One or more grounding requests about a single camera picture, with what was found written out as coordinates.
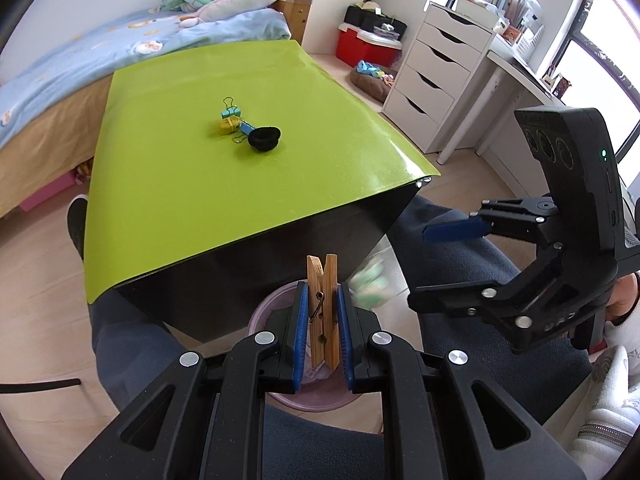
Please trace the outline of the person's right hand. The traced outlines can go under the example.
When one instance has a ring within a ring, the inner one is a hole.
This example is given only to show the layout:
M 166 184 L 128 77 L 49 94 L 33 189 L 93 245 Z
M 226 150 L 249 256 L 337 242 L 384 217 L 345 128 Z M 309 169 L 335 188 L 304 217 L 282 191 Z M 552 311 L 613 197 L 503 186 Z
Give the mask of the person's right hand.
M 608 306 L 606 307 L 606 319 L 612 323 L 620 323 L 636 304 L 639 298 L 639 277 L 637 273 L 631 273 L 618 278 L 612 289 Z

